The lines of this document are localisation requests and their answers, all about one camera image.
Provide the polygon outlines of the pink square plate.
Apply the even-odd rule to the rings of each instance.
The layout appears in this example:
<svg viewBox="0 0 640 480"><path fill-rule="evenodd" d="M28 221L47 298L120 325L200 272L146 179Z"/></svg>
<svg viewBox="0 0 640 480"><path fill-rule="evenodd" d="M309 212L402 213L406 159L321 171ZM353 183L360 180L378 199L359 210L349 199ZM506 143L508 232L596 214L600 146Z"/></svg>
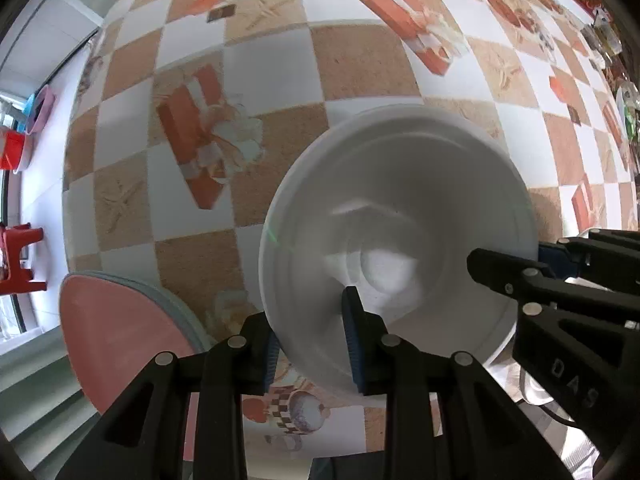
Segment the pink square plate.
<svg viewBox="0 0 640 480"><path fill-rule="evenodd" d="M156 302L100 278L67 274L60 315L70 365L101 414L157 353L197 354Z"/></svg>

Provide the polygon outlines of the white paper bowl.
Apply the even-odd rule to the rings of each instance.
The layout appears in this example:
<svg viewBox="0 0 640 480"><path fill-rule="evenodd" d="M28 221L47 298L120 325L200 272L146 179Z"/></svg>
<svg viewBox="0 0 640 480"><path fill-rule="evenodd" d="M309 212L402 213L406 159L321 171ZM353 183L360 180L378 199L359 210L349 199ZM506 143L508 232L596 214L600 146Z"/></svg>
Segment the white paper bowl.
<svg viewBox="0 0 640 480"><path fill-rule="evenodd" d="M489 364L513 335L516 307L466 268L484 248L535 259L532 201L506 151L460 115L419 104L367 110L300 154L260 240L262 306L304 377L349 402L341 296L416 348Z"/></svg>

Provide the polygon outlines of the red plastic stool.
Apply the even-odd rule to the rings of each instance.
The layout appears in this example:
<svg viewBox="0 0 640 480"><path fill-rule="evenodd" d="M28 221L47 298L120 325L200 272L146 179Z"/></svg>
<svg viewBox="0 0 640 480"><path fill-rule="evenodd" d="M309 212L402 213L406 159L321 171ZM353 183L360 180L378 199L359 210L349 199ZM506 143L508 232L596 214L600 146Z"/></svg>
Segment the red plastic stool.
<svg viewBox="0 0 640 480"><path fill-rule="evenodd" d="M1 295L28 294L44 292L48 286L44 281L36 281L32 269L21 264L21 253L29 245L42 242L44 232L33 228L29 223L13 228L1 225Z"/></svg>

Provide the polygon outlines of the red plastic basin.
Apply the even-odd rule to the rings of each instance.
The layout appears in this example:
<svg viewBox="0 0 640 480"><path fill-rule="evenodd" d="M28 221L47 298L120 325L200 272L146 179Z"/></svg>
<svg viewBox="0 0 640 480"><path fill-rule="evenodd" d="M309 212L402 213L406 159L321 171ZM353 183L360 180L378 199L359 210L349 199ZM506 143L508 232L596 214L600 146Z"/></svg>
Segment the red plastic basin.
<svg viewBox="0 0 640 480"><path fill-rule="evenodd" d="M25 133L2 126L0 131L0 169L24 171L32 159L34 140Z"/></svg>

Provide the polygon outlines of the pink plastic stool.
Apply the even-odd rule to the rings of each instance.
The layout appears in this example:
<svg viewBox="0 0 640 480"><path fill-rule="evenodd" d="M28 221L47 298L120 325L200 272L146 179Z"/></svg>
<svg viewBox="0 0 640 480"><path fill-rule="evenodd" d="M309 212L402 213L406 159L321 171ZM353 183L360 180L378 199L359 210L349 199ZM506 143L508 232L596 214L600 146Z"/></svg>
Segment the pink plastic stool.
<svg viewBox="0 0 640 480"><path fill-rule="evenodd" d="M54 102L55 95L48 84L29 98L25 105L25 133L28 136L40 133L47 125Z"/></svg>

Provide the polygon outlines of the checkered patterned tablecloth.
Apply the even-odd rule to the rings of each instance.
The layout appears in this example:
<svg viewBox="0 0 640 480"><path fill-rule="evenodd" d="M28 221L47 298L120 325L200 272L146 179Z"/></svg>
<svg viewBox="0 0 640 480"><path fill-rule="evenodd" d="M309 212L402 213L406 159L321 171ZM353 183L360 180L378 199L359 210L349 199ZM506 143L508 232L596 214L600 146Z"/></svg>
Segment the checkered patterned tablecloth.
<svg viewBox="0 0 640 480"><path fill-rule="evenodd" d="M510 301L476 244L638 226L634 162L573 0L118 0L65 155L61 315L105 412L157 352L268 310L284 355L242 402L247 451L378 451L384 402L352 378L340 296L393 332L497 354Z"/></svg>

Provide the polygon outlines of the white cabinet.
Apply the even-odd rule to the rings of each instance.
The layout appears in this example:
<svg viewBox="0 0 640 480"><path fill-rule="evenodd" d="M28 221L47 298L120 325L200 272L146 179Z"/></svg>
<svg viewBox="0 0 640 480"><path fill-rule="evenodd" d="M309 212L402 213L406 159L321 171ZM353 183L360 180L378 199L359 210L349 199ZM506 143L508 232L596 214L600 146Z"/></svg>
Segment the white cabinet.
<svg viewBox="0 0 640 480"><path fill-rule="evenodd" d="M1 40L1 91L26 100L95 30L66 0L29 0Z"/></svg>

